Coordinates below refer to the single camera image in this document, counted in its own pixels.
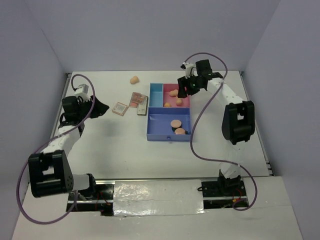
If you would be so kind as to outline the tan gourd-shaped makeup sponge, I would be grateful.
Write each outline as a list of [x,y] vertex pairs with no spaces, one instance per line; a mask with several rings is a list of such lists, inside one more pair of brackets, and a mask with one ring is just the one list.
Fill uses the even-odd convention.
[[181,98],[177,98],[175,104],[177,106],[182,106],[183,105],[183,100]]

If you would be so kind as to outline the pink round powder puff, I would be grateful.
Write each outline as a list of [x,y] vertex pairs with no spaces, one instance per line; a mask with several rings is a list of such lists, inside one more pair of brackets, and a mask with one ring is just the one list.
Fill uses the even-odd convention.
[[182,126],[182,122],[178,119],[174,119],[170,122],[170,126],[174,129],[180,128]]

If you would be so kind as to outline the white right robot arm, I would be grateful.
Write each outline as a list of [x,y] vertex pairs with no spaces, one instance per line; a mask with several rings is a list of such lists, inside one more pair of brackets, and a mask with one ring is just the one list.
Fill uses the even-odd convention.
[[224,107],[221,132],[228,144],[227,157],[221,160],[217,190],[228,196],[241,187],[241,163],[245,144],[255,133],[255,105],[239,97],[226,83],[225,75],[214,72],[209,60],[183,62],[185,75],[178,82],[178,97],[186,98],[204,89]]

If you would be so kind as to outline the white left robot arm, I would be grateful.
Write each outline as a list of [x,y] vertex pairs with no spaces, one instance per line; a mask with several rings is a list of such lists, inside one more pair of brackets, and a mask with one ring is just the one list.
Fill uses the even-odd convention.
[[90,200],[98,194],[95,178],[91,173],[73,174],[68,155],[84,132],[84,119],[103,116],[109,106],[93,96],[68,96],[61,102],[63,113],[57,136],[41,152],[28,158],[31,192],[35,198],[41,198],[78,191]]

